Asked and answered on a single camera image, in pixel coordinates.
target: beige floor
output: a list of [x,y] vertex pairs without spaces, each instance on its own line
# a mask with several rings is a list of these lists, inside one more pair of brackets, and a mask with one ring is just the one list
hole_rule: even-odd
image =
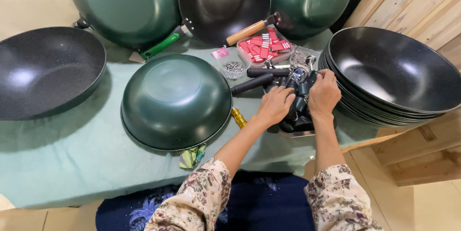
[[[461,180],[395,186],[371,148],[345,155],[360,185],[370,196],[373,217],[391,231],[461,231]],[[314,161],[306,165],[311,178]],[[0,231],[95,231],[95,213],[101,201],[80,208],[0,211]],[[0,196],[0,209],[12,205]]]

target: stack of woks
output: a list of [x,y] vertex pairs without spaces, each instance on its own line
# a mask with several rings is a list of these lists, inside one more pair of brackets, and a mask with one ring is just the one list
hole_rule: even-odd
[[338,109],[369,124],[423,124],[461,104],[461,75],[443,56],[402,34],[346,28],[328,42],[320,69],[332,70]]

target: table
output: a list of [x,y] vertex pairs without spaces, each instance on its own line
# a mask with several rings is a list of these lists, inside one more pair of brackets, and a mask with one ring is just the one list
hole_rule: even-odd
[[[295,42],[321,51],[329,30]],[[155,152],[136,145],[120,121],[126,83],[142,64],[128,61],[131,51],[99,37],[107,50],[107,71],[100,87],[84,103],[57,116],[22,122],[0,122],[0,194],[16,207],[64,207],[112,198],[146,188],[180,184],[191,173],[179,168],[177,152]],[[163,56],[183,53],[215,67],[215,47],[184,38]],[[241,78],[231,83],[246,81]],[[262,88],[234,98],[234,106],[249,119],[260,104]],[[335,111],[341,148],[373,139],[377,127],[356,122]],[[239,131],[230,119],[224,131],[208,142],[202,163]],[[315,137],[287,138],[265,132],[252,146],[241,169],[294,172],[315,154]]]

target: green plastic handle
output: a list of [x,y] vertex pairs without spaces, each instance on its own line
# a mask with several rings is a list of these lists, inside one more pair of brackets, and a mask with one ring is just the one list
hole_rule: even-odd
[[144,53],[140,53],[142,59],[147,60],[150,57],[153,57],[154,55],[160,53],[165,48],[173,44],[176,40],[178,40],[179,37],[180,36],[178,33],[172,34],[171,36],[167,37],[165,40],[161,41],[158,45],[152,47],[151,49],[145,51]]

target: green wok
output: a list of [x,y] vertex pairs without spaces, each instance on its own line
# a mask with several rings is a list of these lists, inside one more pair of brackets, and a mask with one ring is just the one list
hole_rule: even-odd
[[126,132],[139,143],[162,151],[185,150],[222,129],[231,115],[232,93],[206,61],[167,55],[135,72],[120,110]]
[[162,41],[181,22],[178,0],[73,0],[81,19],[104,38],[134,51]]
[[307,39],[322,33],[342,15],[349,0],[271,0],[271,15],[228,37],[228,45],[274,24],[291,40]]

